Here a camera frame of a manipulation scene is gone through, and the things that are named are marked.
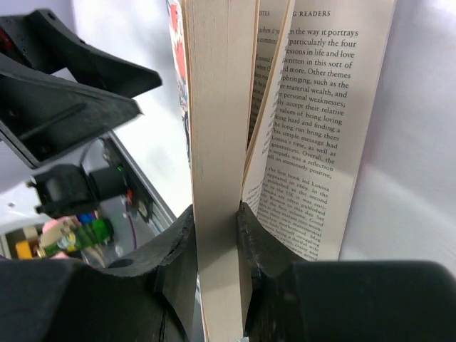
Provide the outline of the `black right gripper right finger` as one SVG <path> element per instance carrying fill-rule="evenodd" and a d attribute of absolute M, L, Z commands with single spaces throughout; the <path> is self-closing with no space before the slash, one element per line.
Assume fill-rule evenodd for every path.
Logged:
<path fill-rule="evenodd" d="M 250 341 L 453 341 L 455 277 L 429 261 L 306 261 L 237 212 Z"/>

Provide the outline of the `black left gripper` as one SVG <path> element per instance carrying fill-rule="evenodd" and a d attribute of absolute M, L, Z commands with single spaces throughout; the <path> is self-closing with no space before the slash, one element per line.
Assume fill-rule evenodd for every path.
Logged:
<path fill-rule="evenodd" d="M 35 72 L 38 40 L 84 85 Z M 35 71 L 9 72 L 12 61 Z M 49 9 L 1 17 L 1 140 L 29 167 L 136 118 L 139 107 L 129 98 L 161 85 L 158 72 L 88 45 Z"/>

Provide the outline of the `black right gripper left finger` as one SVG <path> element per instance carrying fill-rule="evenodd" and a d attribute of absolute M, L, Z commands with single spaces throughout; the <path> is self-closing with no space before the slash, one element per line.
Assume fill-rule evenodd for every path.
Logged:
<path fill-rule="evenodd" d="M 3 341 L 188 341 L 197 261 L 192 208 L 97 269 L 77 259 L 1 263 Z"/>

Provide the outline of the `Little Women floral book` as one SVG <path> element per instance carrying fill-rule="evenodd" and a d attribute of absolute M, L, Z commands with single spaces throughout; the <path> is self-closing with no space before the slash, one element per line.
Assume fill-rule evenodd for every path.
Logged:
<path fill-rule="evenodd" d="M 234 215 L 338 259 L 394 1 L 169 1 L 206 341 L 247 320 Z"/>

